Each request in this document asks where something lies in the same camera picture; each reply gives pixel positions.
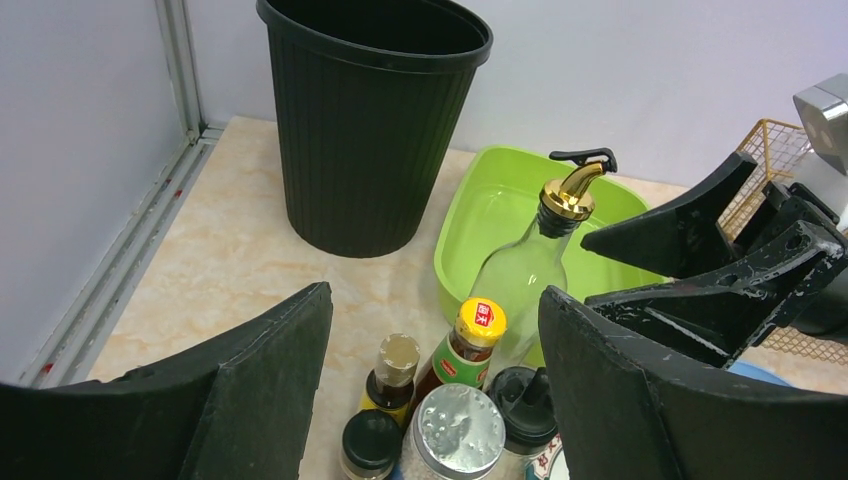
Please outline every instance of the seasoning bottle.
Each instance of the seasoning bottle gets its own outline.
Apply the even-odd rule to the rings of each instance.
[[[342,471],[350,480],[383,480],[392,472],[402,442],[403,433],[391,415],[363,410],[348,420],[342,433]]]
[[[453,328],[419,375],[416,401],[446,383],[482,386],[489,357],[506,330],[506,322],[506,314],[491,300],[469,298],[463,302]]]
[[[409,335],[393,333],[386,337],[380,344],[377,365],[365,380],[359,408],[382,410],[404,427],[419,355],[418,342]]]
[[[468,385],[442,385],[412,414],[391,478],[483,478],[500,457],[504,440],[503,419],[486,394]]]
[[[519,365],[538,342],[539,297],[548,285],[568,291],[562,257],[573,232],[595,209],[589,186],[618,169],[615,156],[606,148],[553,152],[550,158],[573,161],[578,168],[567,178],[542,186],[536,216],[524,235],[492,252],[471,288],[472,297],[492,299],[509,317],[509,329],[492,355],[492,378],[506,367]]]
[[[504,369],[492,380],[488,394],[503,417],[506,443],[486,480],[524,478],[527,466],[557,434],[547,370]]]

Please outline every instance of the white wall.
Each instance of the white wall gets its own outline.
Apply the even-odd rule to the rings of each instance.
[[[181,138],[152,1],[0,2],[0,381],[32,361]]]
[[[848,71],[845,0],[460,0],[495,33],[453,146],[609,146],[623,173],[693,185],[754,122]],[[249,0],[188,0],[208,119],[274,118]]]

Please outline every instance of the glass bottle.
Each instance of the glass bottle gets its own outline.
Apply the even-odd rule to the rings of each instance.
[[[453,328],[421,371],[412,411],[428,393],[446,383],[480,388],[489,370],[492,349],[506,326],[506,315],[495,302],[485,298],[463,302]]]
[[[596,157],[604,159],[589,161]],[[589,185],[618,168],[615,156],[606,148],[553,152],[550,158],[573,161],[578,168],[567,178],[544,185],[536,217],[524,235],[492,252],[471,288],[470,296],[492,299],[510,319],[509,328],[492,354],[489,378],[520,364],[538,339],[539,297],[548,285],[568,289],[562,256],[572,233],[595,208]]]
[[[365,380],[359,408],[382,410],[404,427],[412,401],[412,379],[418,357],[418,343],[409,335],[393,333],[386,337],[380,344],[377,365]]]

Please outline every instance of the gold pour spout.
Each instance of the gold pour spout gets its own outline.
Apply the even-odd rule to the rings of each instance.
[[[563,218],[576,222],[586,220],[595,210],[589,185],[607,172],[618,171],[615,155],[608,148],[598,148],[581,152],[552,152],[550,159],[571,161],[578,168],[565,179],[555,178],[545,183],[540,193],[542,203]]]

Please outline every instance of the ribbed trash can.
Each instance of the ribbed trash can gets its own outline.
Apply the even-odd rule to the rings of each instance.
[[[449,0],[258,0],[256,9],[268,25],[295,231],[345,257],[404,246],[491,30]]]

